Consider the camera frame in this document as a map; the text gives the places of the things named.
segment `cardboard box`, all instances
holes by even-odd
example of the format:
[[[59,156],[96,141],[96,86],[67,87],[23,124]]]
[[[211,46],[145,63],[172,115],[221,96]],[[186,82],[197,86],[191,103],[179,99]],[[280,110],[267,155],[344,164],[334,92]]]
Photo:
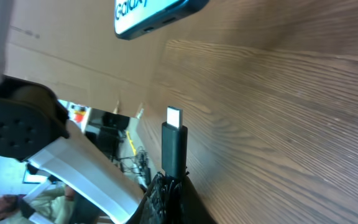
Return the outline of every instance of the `cardboard box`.
[[[164,43],[163,30],[126,41],[114,33],[114,1],[16,0],[7,75],[59,98],[135,116]]]

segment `person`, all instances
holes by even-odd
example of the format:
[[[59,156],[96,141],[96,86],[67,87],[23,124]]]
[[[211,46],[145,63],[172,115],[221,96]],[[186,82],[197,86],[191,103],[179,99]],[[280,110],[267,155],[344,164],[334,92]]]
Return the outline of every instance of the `person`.
[[[38,213],[56,224],[67,224],[74,209],[75,191],[69,187],[46,190],[34,199],[30,206]],[[31,224],[19,210],[18,195],[0,196],[0,221],[7,220],[8,224]]]

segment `yellow wire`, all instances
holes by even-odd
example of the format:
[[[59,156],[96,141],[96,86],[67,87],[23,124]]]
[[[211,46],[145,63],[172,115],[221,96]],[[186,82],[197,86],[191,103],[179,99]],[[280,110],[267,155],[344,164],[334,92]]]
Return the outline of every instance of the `yellow wire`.
[[[134,155],[136,156],[136,148],[134,146],[134,142],[131,139],[131,135],[129,134],[129,131],[127,131],[127,138],[128,138],[129,144],[131,144],[132,151],[134,152]]]

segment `white wall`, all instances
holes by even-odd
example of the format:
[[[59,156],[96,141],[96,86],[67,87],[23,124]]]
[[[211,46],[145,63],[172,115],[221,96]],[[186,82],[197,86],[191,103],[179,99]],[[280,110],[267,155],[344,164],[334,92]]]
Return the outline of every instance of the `white wall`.
[[[29,193],[36,185],[22,184],[24,171],[25,164],[0,157],[0,195]]]

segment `wood grain surface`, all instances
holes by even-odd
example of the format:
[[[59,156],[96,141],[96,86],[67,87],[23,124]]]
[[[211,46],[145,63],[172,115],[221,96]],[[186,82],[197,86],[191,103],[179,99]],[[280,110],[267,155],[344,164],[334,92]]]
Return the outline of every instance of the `wood grain surface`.
[[[168,105],[219,223],[358,223],[358,1],[211,0],[166,28],[139,134]]]

